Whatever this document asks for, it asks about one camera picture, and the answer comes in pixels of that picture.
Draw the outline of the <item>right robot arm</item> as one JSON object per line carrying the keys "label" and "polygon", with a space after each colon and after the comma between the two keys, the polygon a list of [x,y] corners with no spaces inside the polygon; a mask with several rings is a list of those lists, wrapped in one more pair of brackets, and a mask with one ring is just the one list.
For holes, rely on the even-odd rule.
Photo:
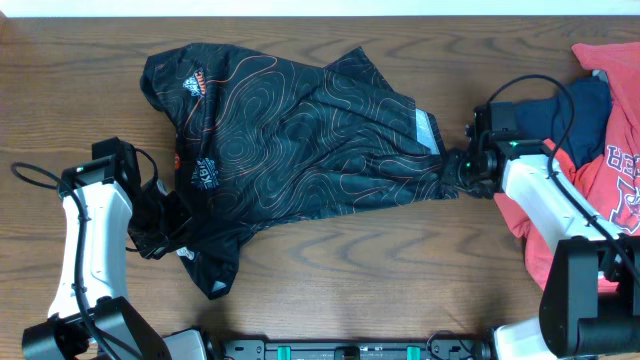
{"label": "right robot arm", "polygon": [[540,140],[453,149],[442,180],[477,198],[505,194],[553,255],[536,317],[496,328],[497,359],[579,359],[639,349],[639,240],[606,220]]}

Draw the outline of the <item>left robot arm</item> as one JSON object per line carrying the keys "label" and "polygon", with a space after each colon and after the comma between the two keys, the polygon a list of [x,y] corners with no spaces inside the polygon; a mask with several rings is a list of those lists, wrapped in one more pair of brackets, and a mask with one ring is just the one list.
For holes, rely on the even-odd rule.
{"label": "left robot arm", "polygon": [[63,268],[45,322],[23,332],[28,359],[74,359],[96,343],[101,359],[207,359],[202,333],[160,336],[130,304],[127,228],[134,207],[125,188],[139,171],[117,155],[56,178],[66,216]]}

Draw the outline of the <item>black orange-patterned cycling jersey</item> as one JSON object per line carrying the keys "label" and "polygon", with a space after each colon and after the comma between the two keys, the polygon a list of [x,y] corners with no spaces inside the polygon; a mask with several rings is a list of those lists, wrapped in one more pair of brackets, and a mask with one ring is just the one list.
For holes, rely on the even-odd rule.
{"label": "black orange-patterned cycling jersey", "polygon": [[260,231],[457,197],[435,117],[361,49],[316,67],[192,43],[150,56],[140,88],[175,129],[175,189],[195,223],[178,255],[210,299]]}

